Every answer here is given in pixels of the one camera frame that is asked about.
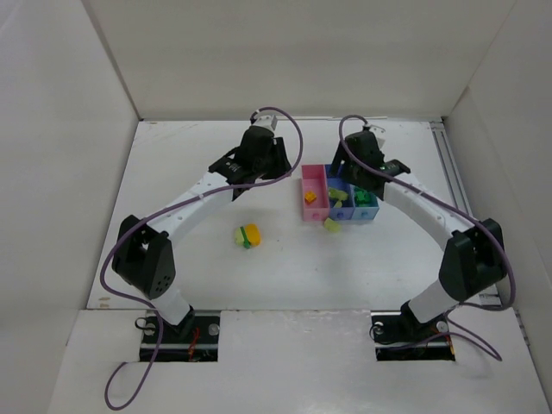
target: green band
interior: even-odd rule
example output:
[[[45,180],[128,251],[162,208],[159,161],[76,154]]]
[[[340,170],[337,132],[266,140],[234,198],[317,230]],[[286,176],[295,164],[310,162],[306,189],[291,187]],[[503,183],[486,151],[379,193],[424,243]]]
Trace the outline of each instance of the green band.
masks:
[[[245,234],[245,229],[243,227],[240,227],[241,235],[243,235],[243,247],[244,248],[251,248],[251,244],[249,244],[248,235]]]

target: robotic arm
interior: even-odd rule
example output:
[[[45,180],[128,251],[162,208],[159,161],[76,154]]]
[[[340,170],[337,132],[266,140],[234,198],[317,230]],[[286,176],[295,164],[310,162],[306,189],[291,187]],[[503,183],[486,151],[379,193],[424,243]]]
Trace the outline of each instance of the robotic arm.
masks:
[[[403,163],[398,160],[384,162],[384,155],[369,126],[347,136],[345,142],[351,152],[368,166],[393,177],[400,175],[402,181],[431,194]],[[350,159],[341,144],[329,173],[374,193],[380,200],[403,211],[430,234],[444,252],[438,280],[403,304],[400,316],[380,329],[380,333],[386,331],[386,342],[423,339],[445,312],[504,278],[505,270],[498,253],[471,223],[414,191],[365,170]],[[504,246],[500,226],[492,219],[482,224]]]
[[[256,179],[276,179],[291,170],[284,140],[274,137],[276,116],[260,116],[246,130],[241,144],[209,167],[209,171],[174,205],[206,191],[227,185],[253,184]],[[177,335],[185,336],[194,318],[193,308],[173,284],[176,269],[173,244],[207,216],[236,200],[245,191],[220,191],[152,220],[117,250],[112,268],[138,289],[159,311]],[[128,216],[119,229],[121,238],[140,221]]]

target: white table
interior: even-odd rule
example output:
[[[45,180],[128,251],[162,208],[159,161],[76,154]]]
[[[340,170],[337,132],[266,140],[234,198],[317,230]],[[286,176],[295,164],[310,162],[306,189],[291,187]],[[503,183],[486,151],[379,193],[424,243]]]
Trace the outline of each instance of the white table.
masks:
[[[382,148],[402,160],[429,188],[450,201],[428,122],[374,120],[386,129]],[[300,122],[303,164],[329,164],[337,149],[337,120]],[[208,166],[237,146],[248,122],[141,122],[130,151],[102,259],[116,241],[122,219],[145,216],[188,190]],[[346,132],[360,122],[351,121]],[[280,121],[290,162],[298,151],[293,126]],[[442,252],[414,222],[382,204],[372,223],[343,226],[340,234],[301,219],[300,171],[290,179],[246,192],[200,223],[174,247],[177,284],[197,309],[312,310],[397,309],[433,282]],[[263,243],[234,244],[234,230],[256,223]],[[108,283],[135,292],[109,270]],[[94,281],[89,309],[140,309],[112,297]]]
[[[374,123],[386,128],[383,150],[389,158],[402,160],[449,201],[430,125]],[[329,163],[337,121],[300,124],[303,163]],[[141,122],[102,257],[124,217],[144,216],[187,190],[237,145],[247,126]],[[351,122],[347,131],[358,128]],[[278,131],[293,159],[298,145],[291,124],[281,122]],[[125,412],[549,412],[512,310],[454,314],[495,345],[503,363],[461,340],[454,340],[457,362],[377,362],[368,309],[397,309],[422,291],[436,279],[442,252],[416,224],[384,204],[373,223],[343,226],[337,235],[320,223],[302,222],[298,178],[296,173],[278,185],[248,191],[175,247],[177,283],[197,309],[240,311],[222,314],[219,362],[155,364]],[[259,225],[263,243],[245,250],[233,243],[233,232],[250,222]],[[202,259],[205,254],[208,260]],[[107,280],[134,292],[111,272]],[[144,310],[110,296],[97,277],[88,307],[68,342],[50,414],[109,412],[103,399],[107,379],[121,361],[138,361],[134,320]],[[145,363],[136,362],[118,374],[110,393],[114,404],[129,398],[144,369]]]

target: light green object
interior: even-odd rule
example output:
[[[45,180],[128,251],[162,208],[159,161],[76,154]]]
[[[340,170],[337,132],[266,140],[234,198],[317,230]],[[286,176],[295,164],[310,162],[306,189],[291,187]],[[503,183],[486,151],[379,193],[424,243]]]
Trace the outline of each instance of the light green object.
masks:
[[[328,187],[328,197],[332,200],[345,201],[348,199],[346,191],[337,190],[334,187]]]
[[[331,233],[339,233],[342,229],[342,226],[340,223],[336,223],[331,218],[328,217],[324,222],[324,228]]]

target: white wall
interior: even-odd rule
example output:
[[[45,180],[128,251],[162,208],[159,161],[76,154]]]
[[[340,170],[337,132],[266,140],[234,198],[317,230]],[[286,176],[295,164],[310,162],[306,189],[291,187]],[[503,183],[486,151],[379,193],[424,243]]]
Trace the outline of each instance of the white wall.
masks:
[[[0,411],[46,412],[137,118],[80,1],[0,1]]]
[[[446,122],[472,208],[495,217],[552,401],[552,2],[518,0]]]
[[[85,0],[142,117],[448,115],[514,0]]]

